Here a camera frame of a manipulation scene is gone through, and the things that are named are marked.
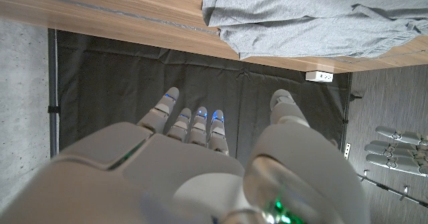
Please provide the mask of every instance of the power outlet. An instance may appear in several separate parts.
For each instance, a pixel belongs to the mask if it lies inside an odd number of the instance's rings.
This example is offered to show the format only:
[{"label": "power outlet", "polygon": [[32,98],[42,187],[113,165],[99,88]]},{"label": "power outlet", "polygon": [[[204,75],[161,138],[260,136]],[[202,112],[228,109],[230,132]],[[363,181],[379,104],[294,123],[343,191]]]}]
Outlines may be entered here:
[{"label": "power outlet", "polygon": [[333,82],[333,74],[321,71],[306,72],[306,80],[324,83]]}]

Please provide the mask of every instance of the spare robotic hand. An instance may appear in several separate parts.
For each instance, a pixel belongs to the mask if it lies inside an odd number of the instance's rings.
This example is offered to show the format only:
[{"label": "spare robotic hand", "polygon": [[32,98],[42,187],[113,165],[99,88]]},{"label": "spare robotic hand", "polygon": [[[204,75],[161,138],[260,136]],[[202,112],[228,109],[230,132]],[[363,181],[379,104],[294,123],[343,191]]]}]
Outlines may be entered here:
[{"label": "spare robotic hand", "polygon": [[204,107],[189,134],[187,108],[162,134],[178,97],[171,88],[137,125],[113,124],[61,151],[0,223],[369,222],[353,168],[289,92],[273,94],[271,125],[246,168],[228,155],[220,110],[208,141]]},{"label": "spare robotic hand", "polygon": [[391,170],[428,177],[428,136],[384,126],[378,126],[376,132],[402,143],[372,141],[364,148],[372,153],[366,156],[368,162]]}]

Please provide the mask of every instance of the green led light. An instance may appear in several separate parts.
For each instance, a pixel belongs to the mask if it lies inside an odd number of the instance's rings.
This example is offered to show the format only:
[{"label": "green led light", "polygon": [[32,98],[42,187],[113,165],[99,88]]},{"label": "green led light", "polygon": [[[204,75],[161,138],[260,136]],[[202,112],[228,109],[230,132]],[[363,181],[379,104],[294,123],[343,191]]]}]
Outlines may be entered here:
[{"label": "green led light", "polygon": [[290,220],[290,218],[286,217],[285,215],[281,216],[281,221],[283,223],[288,223],[288,224],[290,224],[292,222],[292,220]]}]

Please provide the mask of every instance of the white robotic fingers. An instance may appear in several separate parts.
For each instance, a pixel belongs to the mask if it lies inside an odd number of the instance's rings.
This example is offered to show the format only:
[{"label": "white robotic fingers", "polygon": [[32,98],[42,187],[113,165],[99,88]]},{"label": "white robotic fingers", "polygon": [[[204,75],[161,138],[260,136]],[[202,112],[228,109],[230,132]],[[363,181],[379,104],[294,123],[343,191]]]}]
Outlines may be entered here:
[{"label": "white robotic fingers", "polygon": [[227,147],[225,135],[224,114],[221,110],[216,110],[211,119],[208,147],[211,150],[229,155],[229,148]]},{"label": "white robotic fingers", "polygon": [[426,138],[416,132],[398,131],[378,126],[376,132],[403,143],[372,141],[364,149],[371,154],[366,160],[385,168],[428,177],[428,146]]},{"label": "white robotic fingers", "polygon": [[428,140],[419,133],[395,130],[385,126],[378,126],[376,132],[404,143],[428,145]]},{"label": "white robotic fingers", "polygon": [[292,95],[286,90],[277,90],[270,100],[271,124],[283,124],[287,121],[298,122],[309,127],[302,111],[294,102]]},{"label": "white robotic fingers", "polygon": [[414,158],[418,155],[418,148],[414,144],[397,144],[374,140],[364,149],[372,154],[385,155],[386,157]]},{"label": "white robotic fingers", "polygon": [[169,115],[173,111],[175,102],[179,98],[179,89],[170,88],[165,95],[159,100],[139,122],[138,126],[148,128],[155,133],[162,133]]},{"label": "white robotic fingers", "polygon": [[207,147],[207,109],[199,107],[190,130],[189,143]]},{"label": "white robotic fingers", "polygon": [[177,117],[175,124],[168,131],[167,136],[184,142],[191,116],[192,112],[188,108],[181,110],[179,117]]},{"label": "white robotic fingers", "polygon": [[366,160],[370,163],[396,171],[403,171],[424,177],[427,176],[428,162],[424,158],[394,158],[377,154],[368,154]]}]

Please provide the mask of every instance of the gray cloth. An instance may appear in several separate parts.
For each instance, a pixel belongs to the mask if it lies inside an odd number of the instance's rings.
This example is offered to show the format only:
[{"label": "gray cloth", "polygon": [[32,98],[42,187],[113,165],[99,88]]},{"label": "gray cloth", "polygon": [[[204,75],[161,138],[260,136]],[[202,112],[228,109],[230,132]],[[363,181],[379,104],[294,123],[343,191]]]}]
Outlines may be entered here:
[{"label": "gray cloth", "polygon": [[203,0],[241,59],[376,57],[428,34],[428,0]]}]

